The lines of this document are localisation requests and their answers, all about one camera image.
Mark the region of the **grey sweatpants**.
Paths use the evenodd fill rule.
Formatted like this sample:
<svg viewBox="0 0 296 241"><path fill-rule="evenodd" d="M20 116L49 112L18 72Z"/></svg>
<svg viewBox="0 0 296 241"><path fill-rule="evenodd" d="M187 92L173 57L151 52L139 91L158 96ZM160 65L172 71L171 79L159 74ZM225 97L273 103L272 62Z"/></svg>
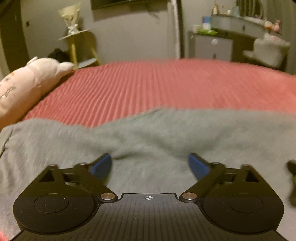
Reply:
<svg viewBox="0 0 296 241"><path fill-rule="evenodd" d="M278 232L295 240L295 115L248 110L159 109L95 128L32 119L1 131L1 231L13 238L18 195L50 164L71 168L104 153L113 165L107 187L123 192L182 193L195 183L192 152L232 168L252 165L285 205Z"/></svg>

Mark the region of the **pink ribbed bedspread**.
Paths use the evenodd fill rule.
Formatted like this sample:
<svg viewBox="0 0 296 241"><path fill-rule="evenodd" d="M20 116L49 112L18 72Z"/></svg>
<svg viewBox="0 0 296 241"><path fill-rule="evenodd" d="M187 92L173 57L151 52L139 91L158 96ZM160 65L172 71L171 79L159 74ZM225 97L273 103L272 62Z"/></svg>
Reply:
<svg viewBox="0 0 296 241"><path fill-rule="evenodd" d="M114 62L63 78L25 119L91 128L155 108L295 113L295 76L219 60Z"/></svg>

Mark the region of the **pink plush pillow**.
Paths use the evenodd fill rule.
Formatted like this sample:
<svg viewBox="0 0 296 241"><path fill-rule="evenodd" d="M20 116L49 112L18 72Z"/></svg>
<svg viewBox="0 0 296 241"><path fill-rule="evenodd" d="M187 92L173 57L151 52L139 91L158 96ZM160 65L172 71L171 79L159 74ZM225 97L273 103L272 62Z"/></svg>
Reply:
<svg viewBox="0 0 296 241"><path fill-rule="evenodd" d="M22 119L73 69L71 62L34 57L7 75L1 80L1 129Z"/></svg>

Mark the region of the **grey plush vanity chair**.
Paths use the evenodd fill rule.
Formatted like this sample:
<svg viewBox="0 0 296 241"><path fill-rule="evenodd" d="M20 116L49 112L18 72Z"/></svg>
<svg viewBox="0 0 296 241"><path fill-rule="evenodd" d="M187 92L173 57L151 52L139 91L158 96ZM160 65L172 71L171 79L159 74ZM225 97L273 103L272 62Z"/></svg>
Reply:
<svg viewBox="0 0 296 241"><path fill-rule="evenodd" d="M291 43L277 36L265 33L257 38L253 50L243 51L244 63L251 63L280 70L287 58Z"/></svg>

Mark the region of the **yellow side table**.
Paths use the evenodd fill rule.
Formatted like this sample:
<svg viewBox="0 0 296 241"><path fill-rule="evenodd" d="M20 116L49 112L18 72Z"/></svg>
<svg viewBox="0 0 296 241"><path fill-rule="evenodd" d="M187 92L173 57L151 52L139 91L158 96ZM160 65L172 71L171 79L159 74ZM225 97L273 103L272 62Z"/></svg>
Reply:
<svg viewBox="0 0 296 241"><path fill-rule="evenodd" d="M93 44L91 29L67 35L58 39L58 41L65 41L67 43L70 60L74 64L75 70L101 64L95 44Z"/></svg>

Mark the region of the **black bag on floor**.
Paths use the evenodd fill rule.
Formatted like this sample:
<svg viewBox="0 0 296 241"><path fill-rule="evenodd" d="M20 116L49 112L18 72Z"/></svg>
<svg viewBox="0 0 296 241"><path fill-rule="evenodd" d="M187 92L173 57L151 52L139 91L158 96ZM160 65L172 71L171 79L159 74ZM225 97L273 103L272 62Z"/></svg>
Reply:
<svg viewBox="0 0 296 241"><path fill-rule="evenodd" d="M67 51L62 51L59 48L54 49L54 51L51 52L47 57L55 59L60 63L71 61L69 53Z"/></svg>

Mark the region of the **grey bedside cabinet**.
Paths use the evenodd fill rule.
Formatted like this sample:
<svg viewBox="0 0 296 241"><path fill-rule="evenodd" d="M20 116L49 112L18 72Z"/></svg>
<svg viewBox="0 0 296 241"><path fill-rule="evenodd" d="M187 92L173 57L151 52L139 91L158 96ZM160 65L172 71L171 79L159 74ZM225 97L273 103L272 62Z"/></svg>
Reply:
<svg viewBox="0 0 296 241"><path fill-rule="evenodd" d="M189 58L231 62L233 40L189 32Z"/></svg>

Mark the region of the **pink toy on desk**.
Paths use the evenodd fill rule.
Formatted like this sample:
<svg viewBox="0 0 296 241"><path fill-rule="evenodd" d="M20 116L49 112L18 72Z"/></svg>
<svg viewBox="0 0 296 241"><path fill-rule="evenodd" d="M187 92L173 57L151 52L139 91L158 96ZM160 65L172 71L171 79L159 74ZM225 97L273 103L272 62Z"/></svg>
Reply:
<svg viewBox="0 0 296 241"><path fill-rule="evenodd" d="M274 31L276 33L280 33L281 32L281 21L279 19L277 19L276 22L274 24L272 24L271 29L272 29L272 31Z"/></svg>

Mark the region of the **green cloth on cabinet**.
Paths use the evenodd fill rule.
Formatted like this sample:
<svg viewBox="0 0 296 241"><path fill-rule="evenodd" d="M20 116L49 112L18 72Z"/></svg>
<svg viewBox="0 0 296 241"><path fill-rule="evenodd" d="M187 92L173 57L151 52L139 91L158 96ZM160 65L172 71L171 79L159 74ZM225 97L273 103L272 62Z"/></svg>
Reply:
<svg viewBox="0 0 296 241"><path fill-rule="evenodd" d="M199 29L199 30L197 31L197 33L198 33L199 35L207 35L207 36L215 36L215 35L218 34L218 32L215 31L215 30L203 30L203 29Z"/></svg>

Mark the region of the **grey vanity desk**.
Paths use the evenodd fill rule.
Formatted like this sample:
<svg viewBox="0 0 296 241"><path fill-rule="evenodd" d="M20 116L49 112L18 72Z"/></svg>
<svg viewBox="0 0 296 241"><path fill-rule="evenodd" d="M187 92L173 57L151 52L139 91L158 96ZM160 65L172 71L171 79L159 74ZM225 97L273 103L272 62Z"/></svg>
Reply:
<svg viewBox="0 0 296 241"><path fill-rule="evenodd" d="M243 51L252 51L254 41L266 32L262 25L226 15L212 16L211 26L220 37L232 40L232 62L243 62Z"/></svg>

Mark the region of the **white tub on cabinet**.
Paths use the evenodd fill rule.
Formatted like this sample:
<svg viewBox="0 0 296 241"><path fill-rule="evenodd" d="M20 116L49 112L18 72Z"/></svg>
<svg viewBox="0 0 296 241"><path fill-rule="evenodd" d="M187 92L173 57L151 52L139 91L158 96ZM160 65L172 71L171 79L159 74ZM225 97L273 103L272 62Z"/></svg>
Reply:
<svg viewBox="0 0 296 241"><path fill-rule="evenodd" d="M211 30L211 16L203 16L202 18L202 29L203 30Z"/></svg>

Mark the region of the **wrapped flower bouquet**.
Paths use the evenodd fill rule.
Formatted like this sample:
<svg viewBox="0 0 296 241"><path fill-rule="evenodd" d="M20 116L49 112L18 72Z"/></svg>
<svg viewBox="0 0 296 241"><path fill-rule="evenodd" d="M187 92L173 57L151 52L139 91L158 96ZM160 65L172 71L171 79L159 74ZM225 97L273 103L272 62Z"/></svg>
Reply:
<svg viewBox="0 0 296 241"><path fill-rule="evenodd" d="M67 27L67 35L73 35L79 32L78 21L81 2L58 10L59 15L64 20Z"/></svg>

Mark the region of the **round vanity mirror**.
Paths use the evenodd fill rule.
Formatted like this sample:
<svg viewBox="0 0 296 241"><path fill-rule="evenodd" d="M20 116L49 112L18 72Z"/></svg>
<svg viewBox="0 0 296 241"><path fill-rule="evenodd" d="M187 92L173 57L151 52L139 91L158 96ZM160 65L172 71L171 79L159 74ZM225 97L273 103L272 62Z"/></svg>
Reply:
<svg viewBox="0 0 296 241"><path fill-rule="evenodd" d="M253 18L264 17L263 4L260 0L236 0L239 7L240 16L249 16Z"/></svg>

